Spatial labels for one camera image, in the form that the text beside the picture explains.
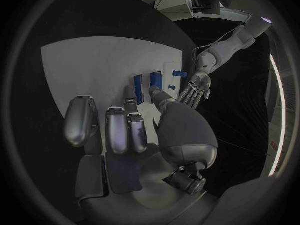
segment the black backdrop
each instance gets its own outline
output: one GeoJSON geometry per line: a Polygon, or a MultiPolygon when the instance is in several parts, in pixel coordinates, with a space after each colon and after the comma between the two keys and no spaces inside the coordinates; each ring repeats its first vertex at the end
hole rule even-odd
{"type": "MultiPolygon", "coordinates": [[[[200,47],[215,42],[241,22],[194,18],[176,24],[200,47]]],[[[269,140],[265,101],[269,67],[269,37],[262,34],[251,47],[237,52],[210,75],[209,100],[202,99],[197,111],[219,139],[215,164],[201,173],[207,178],[205,189],[215,196],[262,173],[269,140]]]]}

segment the white panel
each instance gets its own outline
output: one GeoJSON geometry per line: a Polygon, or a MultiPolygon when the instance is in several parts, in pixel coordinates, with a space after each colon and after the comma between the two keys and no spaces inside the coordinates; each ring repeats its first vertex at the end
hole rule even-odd
{"type": "Polygon", "coordinates": [[[174,68],[181,71],[182,51],[137,39],[84,37],[44,46],[41,54],[49,88],[62,116],[70,100],[77,95],[91,95],[99,110],[103,142],[106,110],[122,107],[125,86],[134,85],[133,77],[142,74],[146,102],[138,110],[145,120],[148,142],[158,144],[153,118],[158,122],[160,113],[149,104],[150,73],[162,71],[163,81],[176,86],[175,91],[168,89],[175,96],[180,79],[168,73],[174,68]]]}

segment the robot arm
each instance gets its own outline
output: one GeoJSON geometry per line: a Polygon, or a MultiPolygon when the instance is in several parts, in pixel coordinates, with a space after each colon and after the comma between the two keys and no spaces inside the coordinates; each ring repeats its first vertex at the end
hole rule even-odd
{"type": "Polygon", "coordinates": [[[202,95],[208,100],[212,84],[209,75],[227,63],[236,52],[254,44],[255,38],[263,34],[270,26],[271,24],[261,17],[252,16],[245,26],[237,27],[229,39],[217,42],[199,54],[196,73],[180,94],[178,101],[196,109],[202,95]]]}

